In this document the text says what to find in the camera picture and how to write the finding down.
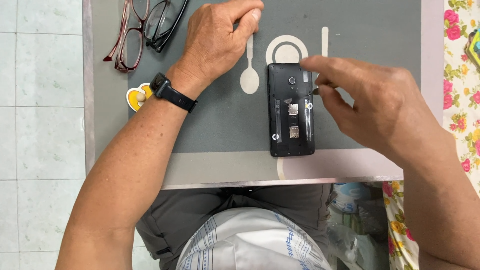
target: table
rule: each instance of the table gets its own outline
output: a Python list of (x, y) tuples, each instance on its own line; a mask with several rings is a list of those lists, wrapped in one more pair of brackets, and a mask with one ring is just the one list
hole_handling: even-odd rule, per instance
[[(133, 111), (129, 88), (150, 82), (181, 55), (187, 19), (204, 0), (191, 1), (175, 37), (157, 54), (144, 50), (128, 75), (102, 62), (118, 34), (123, 1), (84, 0), (84, 86), (87, 168)], [(353, 57), (409, 69), (431, 110), (442, 117), (443, 5), (434, 0), (264, 0), (261, 31), (254, 35), (252, 66), (260, 86), (246, 94), (244, 55), (199, 98), (180, 131), (163, 189), (313, 184), (402, 179), (402, 170), (379, 153), (343, 135), (314, 99), (316, 152), (273, 158), (269, 154), (266, 65), (307, 55)], [(328, 27), (328, 42), (322, 29)], [(351, 98), (342, 93), (347, 101)]]

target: tile floor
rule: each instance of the tile floor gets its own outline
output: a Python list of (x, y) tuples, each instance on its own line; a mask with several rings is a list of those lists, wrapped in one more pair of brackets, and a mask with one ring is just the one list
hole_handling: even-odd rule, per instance
[[(82, 0), (0, 0), (0, 270), (53, 270), (85, 179)], [(157, 270), (136, 234), (134, 270)]]

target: watch face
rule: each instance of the watch face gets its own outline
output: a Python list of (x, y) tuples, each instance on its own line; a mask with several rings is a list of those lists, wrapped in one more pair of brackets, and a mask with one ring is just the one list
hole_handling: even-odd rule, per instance
[(150, 88), (157, 97), (160, 97), (159, 95), (162, 92), (163, 88), (165, 88), (165, 85), (169, 84), (170, 81), (167, 79), (167, 77), (165, 77), (165, 75), (163, 75), (162, 73), (158, 73), (150, 84)]

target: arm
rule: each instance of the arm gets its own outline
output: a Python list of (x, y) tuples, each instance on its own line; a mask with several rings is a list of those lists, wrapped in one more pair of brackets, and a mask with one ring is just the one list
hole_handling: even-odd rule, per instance
[[(184, 54), (166, 74), (172, 87), (196, 99), (230, 70), (258, 31), (261, 9), (260, 0), (232, 0), (197, 10), (189, 20)], [(152, 97), (113, 138), (77, 197), (57, 270), (132, 268), (135, 224), (160, 191), (186, 115)]]
[[(404, 169), (405, 215), (420, 247), (420, 268), (480, 269), (480, 198), (456, 155), (455, 140), (432, 115), (411, 74), (353, 59), (302, 60), (340, 130)], [(345, 89), (348, 105), (328, 85)]]

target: black watch strap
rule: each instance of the black watch strap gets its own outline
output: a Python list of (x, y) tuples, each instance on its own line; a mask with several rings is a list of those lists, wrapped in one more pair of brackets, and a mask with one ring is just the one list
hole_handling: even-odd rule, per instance
[(188, 98), (187, 96), (173, 89), (169, 85), (166, 85), (165, 88), (162, 90), (161, 98), (170, 101), (171, 103), (188, 111), (188, 113), (192, 113), (193, 108), (195, 108), (195, 105), (197, 105), (198, 103), (198, 101)]

